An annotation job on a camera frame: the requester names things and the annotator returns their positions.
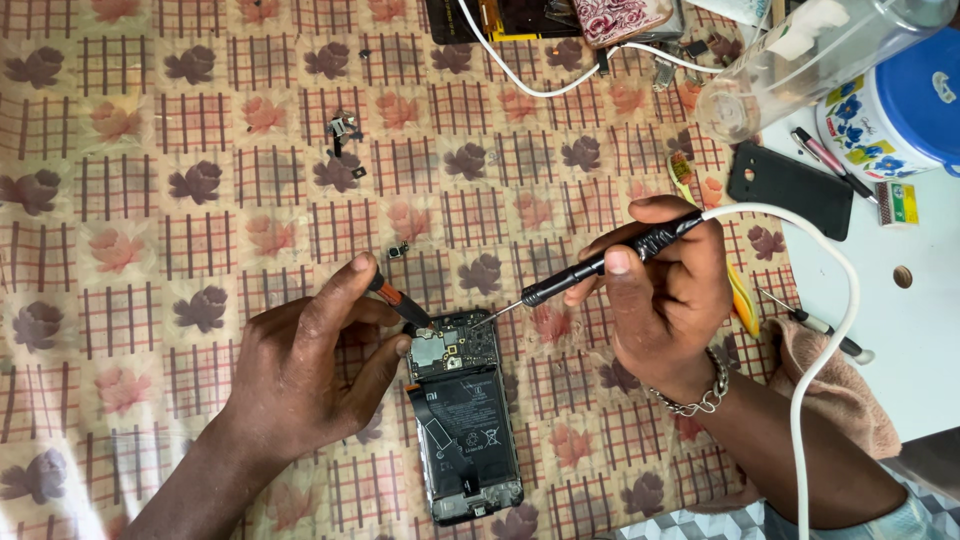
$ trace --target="blue lid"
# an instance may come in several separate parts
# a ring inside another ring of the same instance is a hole
[[[957,94],[952,103],[934,89],[938,71]],[[948,169],[960,166],[960,31],[947,27],[878,65],[876,91],[900,136]]]

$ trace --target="plastic bottle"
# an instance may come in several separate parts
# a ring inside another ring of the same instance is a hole
[[[700,129],[733,144],[947,26],[957,0],[807,0],[697,99]]]

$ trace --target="white table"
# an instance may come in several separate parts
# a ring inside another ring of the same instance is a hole
[[[816,134],[813,108],[763,130],[764,146],[828,171],[790,138],[797,126]],[[850,337],[876,352],[859,367],[874,395],[907,441],[960,426],[960,180],[946,171],[904,179],[917,187],[920,226],[879,226],[876,206],[855,197],[850,231],[840,250],[860,276],[860,311]],[[847,278],[806,234],[784,224],[783,235],[804,310],[831,323],[847,308]],[[899,288],[894,268],[913,284]]]

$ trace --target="chain bracelet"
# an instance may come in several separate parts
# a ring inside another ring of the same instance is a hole
[[[663,402],[663,405],[666,406],[670,412],[683,416],[693,416],[698,410],[710,413],[716,410],[717,407],[720,406],[720,402],[723,401],[723,397],[727,394],[727,383],[730,381],[730,374],[727,372],[727,366],[720,361],[720,358],[717,358],[717,355],[715,355],[713,351],[710,349],[706,349],[706,351],[707,356],[709,356],[713,362],[713,367],[716,369],[717,379],[713,382],[713,387],[704,393],[704,397],[700,400],[700,403],[680,405],[661,394],[658,389],[652,386],[650,387],[650,391],[657,396],[658,400]],[[716,403],[712,403],[710,401],[711,398],[716,398]]]

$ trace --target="floral container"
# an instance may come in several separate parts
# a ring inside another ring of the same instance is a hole
[[[960,178],[960,31],[946,28],[829,93],[820,138],[863,181]]]

